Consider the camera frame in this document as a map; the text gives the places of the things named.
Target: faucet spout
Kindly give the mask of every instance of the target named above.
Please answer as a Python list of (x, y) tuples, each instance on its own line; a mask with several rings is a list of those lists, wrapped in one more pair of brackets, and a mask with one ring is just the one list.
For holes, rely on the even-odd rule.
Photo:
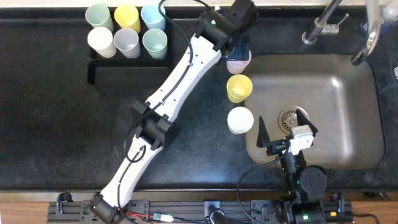
[(366, 0), (365, 2), (368, 15), (368, 39), (366, 40), (366, 45), (351, 58), (353, 65), (359, 65), (372, 53), (380, 34), (379, 0)]

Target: sink basin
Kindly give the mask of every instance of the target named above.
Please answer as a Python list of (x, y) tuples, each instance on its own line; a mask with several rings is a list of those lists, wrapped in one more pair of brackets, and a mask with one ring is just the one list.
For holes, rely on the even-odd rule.
[(245, 107), (254, 115), (246, 133), (252, 160), (275, 159), (256, 146), (258, 117), (271, 140), (287, 136), (297, 125), (300, 108), (318, 128), (313, 146), (303, 151), (307, 165), (331, 169), (365, 169), (384, 155), (384, 139), (371, 67), (354, 66), (350, 55), (261, 55), (245, 69), (253, 91)]

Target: wooden table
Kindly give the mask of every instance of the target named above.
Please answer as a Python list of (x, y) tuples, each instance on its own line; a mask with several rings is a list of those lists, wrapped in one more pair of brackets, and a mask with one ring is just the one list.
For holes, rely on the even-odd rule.
[[(47, 202), (0, 202), (0, 224), (42, 224), (47, 220)], [(398, 202), (353, 202), (355, 213), (372, 213), (382, 224), (398, 224)], [(355, 218), (355, 223), (375, 224), (373, 218)]]

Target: cup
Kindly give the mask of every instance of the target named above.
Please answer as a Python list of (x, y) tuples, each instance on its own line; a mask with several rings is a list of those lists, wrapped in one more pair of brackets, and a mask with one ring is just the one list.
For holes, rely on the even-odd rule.
[(87, 42), (90, 47), (104, 58), (110, 58), (116, 54), (112, 32), (105, 27), (96, 27), (92, 29), (90, 33), (88, 33)]
[(117, 7), (114, 12), (114, 19), (122, 28), (132, 28), (138, 34), (141, 31), (138, 10), (132, 4)]
[(142, 38), (142, 43), (152, 58), (163, 59), (166, 57), (167, 35), (162, 30), (148, 30)]
[(90, 6), (86, 10), (86, 20), (94, 28), (95, 27), (105, 27), (110, 31), (113, 31), (113, 22), (111, 18), (111, 13), (108, 7), (103, 4), (95, 4)]
[(239, 106), (229, 112), (227, 122), (229, 130), (233, 134), (242, 134), (251, 129), (254, 117), (247, 108)]
[[(148, 29), (164, 30), (166, 28), (166, 19), (159, 13), (157, 8), (157, 4), (149, 4), (144, 6), (141, 9), (141, 17)], [(160, 6), (160, 10), (163, 12), (163, 14), (166, 13), (166, 10), (163, 6)]]
[(253, 84), (245, 75), (233, 75), (226, 83), (228, 99), (232, 103), (240, 103), (250, 95)]
[(137, 58), (141, 53), (138, 34), (130, 28), (118, 30), (113, 37), (114, 45), (127, 58)]
[(247, 61), (227, 61), (226, 68), (232, 74), (240, 74), (249, 65), (251, 61), (251, 51), (249, 51), (249, 60)]

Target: sink drain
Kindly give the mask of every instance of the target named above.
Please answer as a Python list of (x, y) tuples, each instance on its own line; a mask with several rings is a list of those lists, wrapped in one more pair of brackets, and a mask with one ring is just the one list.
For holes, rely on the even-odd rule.
[(290, 134), (290, 130), (299, 125), (297, 122), (297, 114), (296, 114), (297, 109), (300, 109), (305, 115), (305, 117), (308, 120), (310, 120), (307, 112), (303, 108), (300, 108), (298, 106), (291, 106), (290, 108), (282, 110), (279, 114), (278, 121), (279, 121), (279, 127), (286, 134)]

